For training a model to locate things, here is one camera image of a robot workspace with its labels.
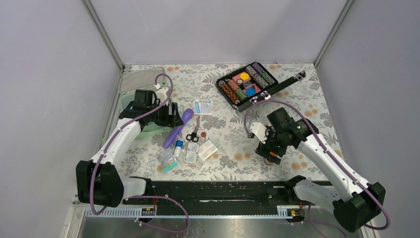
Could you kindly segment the white blue plaster box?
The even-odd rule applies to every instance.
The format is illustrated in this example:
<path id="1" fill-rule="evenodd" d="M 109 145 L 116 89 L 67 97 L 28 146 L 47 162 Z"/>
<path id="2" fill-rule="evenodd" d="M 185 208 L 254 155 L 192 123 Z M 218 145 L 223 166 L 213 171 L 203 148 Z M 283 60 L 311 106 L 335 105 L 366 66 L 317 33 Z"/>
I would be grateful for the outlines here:
<path id="1" fill-rule="evenodd" d="M 211 115 L 212 101 L 210 100 L 195 100 L 193 102 L 193 111 L 196 115 Z"/>

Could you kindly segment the black handled scissors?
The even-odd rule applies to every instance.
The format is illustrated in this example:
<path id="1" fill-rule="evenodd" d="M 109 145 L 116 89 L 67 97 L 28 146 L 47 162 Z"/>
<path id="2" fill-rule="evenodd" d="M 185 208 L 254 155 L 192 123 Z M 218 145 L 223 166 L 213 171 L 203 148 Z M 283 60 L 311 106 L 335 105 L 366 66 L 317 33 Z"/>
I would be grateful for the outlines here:
<path id="1" fill-rule="evenodd" d="M 197 135 L 198 129 L 200 128 L 200 116 L 198 116 L 196 118 L 196 126 L 194 128 L 194 130 L 190 133 L 187 134 L 186 136 L 186 140 L 190 141 L 190 142 L 198 142 L 199 141 L 199 137 Z"/>

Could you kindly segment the mint green medicine kit case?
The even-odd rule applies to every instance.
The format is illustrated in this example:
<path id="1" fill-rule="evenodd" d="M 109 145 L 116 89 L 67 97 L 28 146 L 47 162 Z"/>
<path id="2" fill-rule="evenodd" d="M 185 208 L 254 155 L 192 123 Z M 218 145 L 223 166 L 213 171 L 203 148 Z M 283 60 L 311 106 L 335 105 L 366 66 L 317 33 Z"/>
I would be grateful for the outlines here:
<path id="1" fill-rule="evenodd" d="M 153 93 L 157 91 L 155 87 L 156 82 L 162 88 L 168 87 L 170 85 L 169 81 L 167 77 L 161 76 L 162 73 L 165 73 L 163 67 L 124 72 L 119 88 L 119 111 L 122 112 L 131 102 L 139 103 L 144 101 L 146 98 L 145 91 L 151 91 L 149 98 L 153 98 Z"/>

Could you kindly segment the alcohol wipes clear bag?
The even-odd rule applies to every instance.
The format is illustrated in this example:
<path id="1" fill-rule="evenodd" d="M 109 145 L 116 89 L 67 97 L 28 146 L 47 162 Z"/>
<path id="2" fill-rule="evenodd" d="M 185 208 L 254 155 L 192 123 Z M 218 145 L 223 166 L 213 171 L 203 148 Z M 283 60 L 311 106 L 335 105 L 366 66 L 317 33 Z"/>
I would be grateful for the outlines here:
<path id="1" fill-rule="evenodd" d="M 199 145 L 196 142 L 189 142 L 185 151 L 184 162 L 188 164 L 196 163 Z"/>

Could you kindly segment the teal item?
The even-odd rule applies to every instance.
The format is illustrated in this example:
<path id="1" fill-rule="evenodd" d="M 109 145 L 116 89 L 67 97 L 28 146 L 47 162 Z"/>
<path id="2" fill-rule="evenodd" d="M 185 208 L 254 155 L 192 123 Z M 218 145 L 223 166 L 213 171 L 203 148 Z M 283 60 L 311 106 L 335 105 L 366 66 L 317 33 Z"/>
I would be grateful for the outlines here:
<path id="1" fill-rule="evenodd" d="M 158 157 L 160 162 L 161 171 L 166 174 L 172 169 L 176 168 L 179 165 L 178 160 L 173 156 L 170 151 L 164 151 Z"/>

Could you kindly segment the brown bottle orange cap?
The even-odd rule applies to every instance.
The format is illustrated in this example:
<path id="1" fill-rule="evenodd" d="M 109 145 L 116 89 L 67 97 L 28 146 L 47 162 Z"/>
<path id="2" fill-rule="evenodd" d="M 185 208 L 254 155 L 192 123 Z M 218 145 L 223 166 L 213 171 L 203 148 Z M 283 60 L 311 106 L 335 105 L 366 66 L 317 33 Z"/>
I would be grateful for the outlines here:
<path id="1" fill-rule="evenodd" d="M 277 154 L 268 152 L 264 157 L 264 163 L 267 165 L 279 164 Z"/>

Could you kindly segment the black poker chip case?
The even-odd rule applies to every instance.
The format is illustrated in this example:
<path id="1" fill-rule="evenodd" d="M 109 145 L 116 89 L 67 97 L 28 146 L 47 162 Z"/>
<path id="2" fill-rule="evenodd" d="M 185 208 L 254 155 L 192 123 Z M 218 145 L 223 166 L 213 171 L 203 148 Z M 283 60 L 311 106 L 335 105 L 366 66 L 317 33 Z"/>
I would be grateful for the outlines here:
<path id="1" fill-rule="evenodd" d="M 261 63 L 253 62 L 216 80 L 215 86 L 232 108 L 243 112 L 305 77 L 302 70 L 280 82 Z"/>

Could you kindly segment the gauze pads clear bag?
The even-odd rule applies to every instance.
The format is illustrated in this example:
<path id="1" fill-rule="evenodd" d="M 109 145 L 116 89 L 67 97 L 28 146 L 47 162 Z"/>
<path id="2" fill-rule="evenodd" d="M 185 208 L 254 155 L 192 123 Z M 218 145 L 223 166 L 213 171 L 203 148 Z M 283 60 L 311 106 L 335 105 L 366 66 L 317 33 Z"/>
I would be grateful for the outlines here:
<path id="1" fill-rule="evenodd" d="M 205 161 L 212 154 L 214 154 L 218 148 L 210 140 L 207 140 L 203 145 L 199 147 L 198 156 L 202 161 Z"/>

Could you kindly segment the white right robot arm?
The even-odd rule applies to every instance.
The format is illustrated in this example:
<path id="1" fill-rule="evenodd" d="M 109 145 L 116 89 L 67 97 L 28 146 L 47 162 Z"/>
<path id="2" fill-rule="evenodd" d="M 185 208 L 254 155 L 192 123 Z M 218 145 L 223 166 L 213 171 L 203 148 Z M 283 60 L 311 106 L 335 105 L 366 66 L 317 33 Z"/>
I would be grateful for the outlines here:
<path id="1" fill-rule="evenodd" d="M 250 137 L 260 141 L 256 153 L 269 163 L 279 164 L 288 147 L 308 157 L 331 182 L 329 189 L 304 176 L 288 180 L 284 198 L 290 204 L 314 203 L 332 213 L 348 232 L 355 232 L 381 213 L 386 190 L 379 182 L 370 183 L 332 150 L 318 129 L 306 118 L 298 121 L 280 108 L 267 116 L 270 126 L 254 122 Z"/>

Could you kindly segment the white bandage roll blue label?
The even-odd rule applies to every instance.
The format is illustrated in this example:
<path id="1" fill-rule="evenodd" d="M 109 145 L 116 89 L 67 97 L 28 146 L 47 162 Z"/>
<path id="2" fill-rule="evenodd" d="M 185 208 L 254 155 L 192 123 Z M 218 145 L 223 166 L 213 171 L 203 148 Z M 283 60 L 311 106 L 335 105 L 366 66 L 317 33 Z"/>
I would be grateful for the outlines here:
<path id="1" fill-rule="evenodd" d="M 174 158 L 178 159 L 181 156 L 182 150 L 183 150 L 184 141 L 183 140 L 176 140 L 173 156 Z"/>

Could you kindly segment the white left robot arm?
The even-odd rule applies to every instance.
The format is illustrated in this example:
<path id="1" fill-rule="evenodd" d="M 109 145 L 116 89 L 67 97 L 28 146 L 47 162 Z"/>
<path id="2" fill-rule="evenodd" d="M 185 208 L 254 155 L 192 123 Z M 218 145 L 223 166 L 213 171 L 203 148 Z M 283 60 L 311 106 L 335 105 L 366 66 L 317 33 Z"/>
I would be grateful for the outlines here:
<path id="1" fill-rule="evenodd" d="M 177 103 L 169 102 L 168 87 L 155 91 L 137 89 L 134 99 L 121 111 L 112 135 L 89 160 L 76 166 L 77 194 L 82 203 L 117 207 L 135 197 L 147 204 L 154 191 L 146 178 L 120 175 L 118 170 L 130 144 L 150 123 L 175 128 L 183 125 Z"/>

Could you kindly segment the purple flashlight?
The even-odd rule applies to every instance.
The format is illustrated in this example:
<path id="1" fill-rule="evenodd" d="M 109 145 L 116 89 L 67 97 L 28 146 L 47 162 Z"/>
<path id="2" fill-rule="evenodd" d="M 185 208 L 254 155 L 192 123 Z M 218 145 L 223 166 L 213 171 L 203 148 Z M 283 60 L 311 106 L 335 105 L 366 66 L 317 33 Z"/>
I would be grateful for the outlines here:
<path id="1" fill-rule="evenodd" d="M 177 126 L 173 129 L 167 140 L 165 141 L 163 148 L 168 149 L 173 142 L 176 140 L 177 136 L 181 133 L 182 129 L 186 125 L 186 123 L 192 118 L 194 115 L 194 111 L 192 109 L 186 109 L 181 117 L 183 124 Z"/>

